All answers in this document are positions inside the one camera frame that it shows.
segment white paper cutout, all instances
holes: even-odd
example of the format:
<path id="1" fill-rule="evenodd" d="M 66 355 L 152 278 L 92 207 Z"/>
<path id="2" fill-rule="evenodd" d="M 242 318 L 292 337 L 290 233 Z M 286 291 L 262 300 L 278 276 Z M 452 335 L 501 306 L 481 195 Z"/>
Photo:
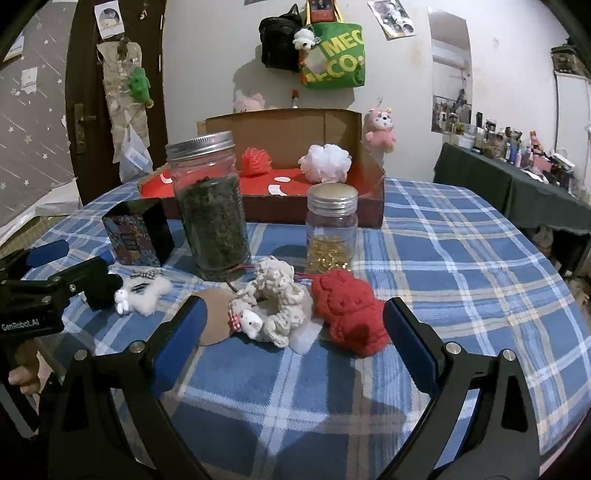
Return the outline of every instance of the white paper cutout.
<path id="1" fill-rule="evenodd" d="M 21 72 L 21 90 L 27 94 L 37 91 L 37 67 Z"/>
<path id="2" fill-rule="evenodd" d="M 281 191 L 281 185 L 269 185 L 269 193 L 271 195 L 279 195 L 281 197 L 287 197 L 287 194 Z"/>
<path id="3" fill-rule="evenodd" d="M 99 26 L 100 37 L 104 40 L 125 32 L 119 2 L 105 2 L 95 5 L 96 24 Z"/>

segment metal jar lid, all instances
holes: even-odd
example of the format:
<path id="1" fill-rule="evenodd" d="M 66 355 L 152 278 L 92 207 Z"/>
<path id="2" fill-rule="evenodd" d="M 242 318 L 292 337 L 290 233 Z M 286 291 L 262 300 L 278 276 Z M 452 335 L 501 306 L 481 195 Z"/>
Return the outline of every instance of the metal jar lid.
<path id="1" fill-rule="evenodd" d="M 186 142 L 166 145 L 168 161 L 183 160 L 185 158 L 200 157 L 209 153 L 219 152 L 234 147 L 232 132 L 218 132 L 211 135 L 187 140 Z"/>
<path id="2" fill-rule="evenodd" d="M 357 211 L 357 190 L 345 183 L 319 183 L 308 189 L 308 210 L 340 217 Z"/>

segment red felt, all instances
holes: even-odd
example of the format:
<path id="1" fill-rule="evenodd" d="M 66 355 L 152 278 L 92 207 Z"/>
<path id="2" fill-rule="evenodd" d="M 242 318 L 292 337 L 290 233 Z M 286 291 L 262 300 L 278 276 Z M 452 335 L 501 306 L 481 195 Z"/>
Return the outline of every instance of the red felt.
<path id="1" fill-rule="evenodd" d="M 347 270 L 335 268 L 312 281 L 316 313 L 330 325 L 330 337 L 358 355 L 373 355 L 389 342 L 384 328 L 384 301 L 372 287 Z"/>
<path id="2" fill-rule="evenodd" d="M 162 172 L 165 179 L 170 178 L 170 172 L 165 169 Z M 291 181 L 283 183 L 276 181 L 275 177 L 288 177 Z M 371 186 L 365 180 L 360 168 L 355 163 L 349 170 L 347 183 L 357 189 L 360 195 L 369 192 Z M 240 191 L 243 195 L 269 195 L 269 185 L 280 185 L 281 191 L 287 195 L 306 195 L 312 186 L 299 168 L 278 168 L 269 173 L 255 177 L 246 177 L 240 172 Z M 142 198 L 166 198 L 174 197 L 172 183 L 163 183 L 160 175 L 148 180 L 141 186 Z"/>
<path id="3" fill-rule="evenodd" d="M 275 177 L 288 177 L 291 181 L 283 183 L 276 181 Z M 243 195 L 269 195 L 269 185 L 280 185 L 281 191 L 287 195 L 305 195 L 312 186 L 299 168 L 271 170 L 256 177 L 245 177 L 240 173 L 240 191 Z"/>
<path id="4" fill-rule="evenodd" d="M 165 179 L 170 178 L 170 172 L 165 169 L 162 172 L 162 176 Z M 174 190 L 172 183 L 163 183 L 160 175 L 156 175 L 153 179 L 149 179 L 144 183 L 139 190 L 139 196 L 142 198 L 167 198 L 174 197 Z"/>

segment plastic bag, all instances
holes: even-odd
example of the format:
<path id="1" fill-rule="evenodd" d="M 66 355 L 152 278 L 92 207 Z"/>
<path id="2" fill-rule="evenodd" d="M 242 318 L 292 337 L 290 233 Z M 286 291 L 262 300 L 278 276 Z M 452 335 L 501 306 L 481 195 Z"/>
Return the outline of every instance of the plastic bag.
<path id="1" fill-rule="evenodd" d="M 126 183 L 153 171 L 154 166 L 148 149 L 135 132 L 134 127 L 128 125 L 121 145 L 121 162 L 119 163 L 121 183 Z"/>

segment figurine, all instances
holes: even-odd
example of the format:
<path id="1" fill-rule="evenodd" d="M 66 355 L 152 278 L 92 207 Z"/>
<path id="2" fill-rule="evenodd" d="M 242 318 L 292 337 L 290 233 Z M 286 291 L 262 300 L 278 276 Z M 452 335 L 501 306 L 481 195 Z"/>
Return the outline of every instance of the figurine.
<path id="1" fill-rule="evenodd" d="M 394 123 L 392 122 L 392 109 L 378 110 L 373 108 L 369 111 L 369 127 L 371 129 L 365 135 L 366 140 L 373 147 L 385 147 L 387 152 L 394 151 L 396 135 L 392 132 Z"/>
<path id="2" fill-rule="evenodd" d="M 135 68 L 127 82 L 131 89 L 131 95 L 136 101 L 142 103 L 146 108 L 152 108 L 154 106 L 154 102 L 150 98 L 148 91 L 150 81 L 146 77 L 146 71 L 142 67 Z"/>
<path id="3" fill-rule="evenodd" d="M 117 56 L 119 57 L 120 61 L 124 61 L 127 58 L 127 44 L 129 43 L 129 39 L 127 37 L 123 37 L 119 41 L 119 45 L 117 45 Z"/>
<path id="4" fill-rule="evenodd" d="M 277 313 L 262 318 L 253 312 L 259 299 L 275 299 Z M 228 305 L 230 326 L 257 342 L 272 342 L 279 348 L 289 345 L 289 335 L 312 315 L 312 296 L 307 287 L 296 283 L 294 268 L 275 257 L 263 257 L 255 265 L 255 279 L 236 293 Z"/>
<path id="5" fill-rule="evenodd" d="M 538 140 L 538 134 L 536 133 L 535 130 L 532 130 L 530 132 L 530 142 L 531 142 L 532 150 L 539 152 L 539 153 L 544 152 L 542 144 L 540 143 L 540 140 Z"/>

